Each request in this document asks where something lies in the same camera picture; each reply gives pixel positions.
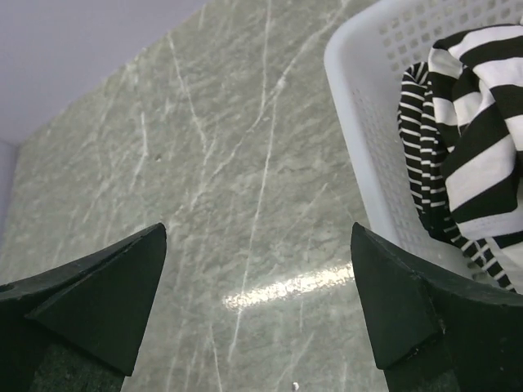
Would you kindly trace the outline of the wide striped tank top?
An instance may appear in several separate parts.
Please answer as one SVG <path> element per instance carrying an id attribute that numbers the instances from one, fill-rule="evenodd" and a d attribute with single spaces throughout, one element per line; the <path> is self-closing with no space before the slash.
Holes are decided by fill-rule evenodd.
<path id="1" fill-rule="evenodd" d="M 513 252 L 522 242 L 522 27 L 440 39 L 428 69 L 450 214 L 464 237 Z"/>

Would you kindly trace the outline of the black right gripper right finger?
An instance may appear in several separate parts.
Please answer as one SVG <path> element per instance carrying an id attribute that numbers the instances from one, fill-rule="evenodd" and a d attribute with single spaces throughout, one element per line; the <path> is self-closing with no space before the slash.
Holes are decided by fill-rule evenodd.
<path id="1" fill-rule="evenodd" d="M 522 297 L 425 261 L 354 224 L 351 259 L 391 391 L 520 391 Z"/>

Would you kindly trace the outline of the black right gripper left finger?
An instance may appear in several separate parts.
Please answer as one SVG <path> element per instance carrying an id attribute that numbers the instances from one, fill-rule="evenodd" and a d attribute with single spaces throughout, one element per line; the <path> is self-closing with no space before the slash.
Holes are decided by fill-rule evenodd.
<path id="1" fill-rule="evenodd" d="M 3 391 L 119 391 L 167 253 L 163 224 L 1 286 Z"/>

